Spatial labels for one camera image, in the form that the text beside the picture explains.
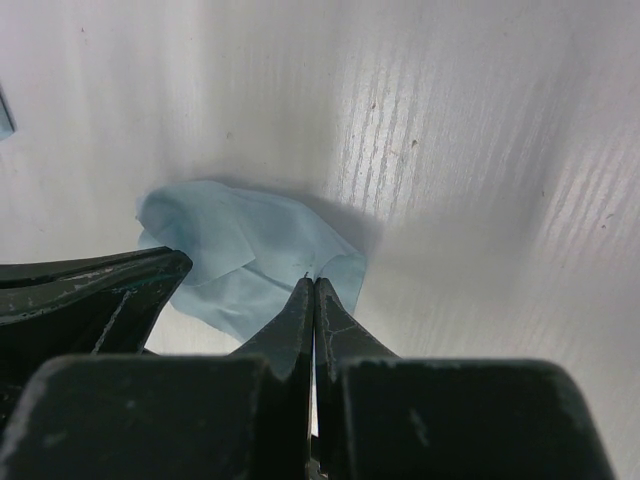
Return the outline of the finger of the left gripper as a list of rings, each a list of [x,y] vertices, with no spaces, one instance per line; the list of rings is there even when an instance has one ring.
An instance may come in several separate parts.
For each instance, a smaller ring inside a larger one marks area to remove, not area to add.
[[[192,269],[167,247],[1,267],[1,422],[48,360],[141,354],[162,309]]]

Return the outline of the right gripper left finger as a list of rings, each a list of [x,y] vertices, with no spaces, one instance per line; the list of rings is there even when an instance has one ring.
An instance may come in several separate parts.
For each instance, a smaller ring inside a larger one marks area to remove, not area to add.
[[[226,356],[46,362],[1,442],[5,479],[305,479],[313,283]]]

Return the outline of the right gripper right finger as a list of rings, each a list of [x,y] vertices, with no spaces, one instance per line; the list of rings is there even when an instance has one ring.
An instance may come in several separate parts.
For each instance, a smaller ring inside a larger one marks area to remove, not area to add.
[[[321,471],[331,479],[610,479],[583,395],[532,359],[401,358],[314,287]]]

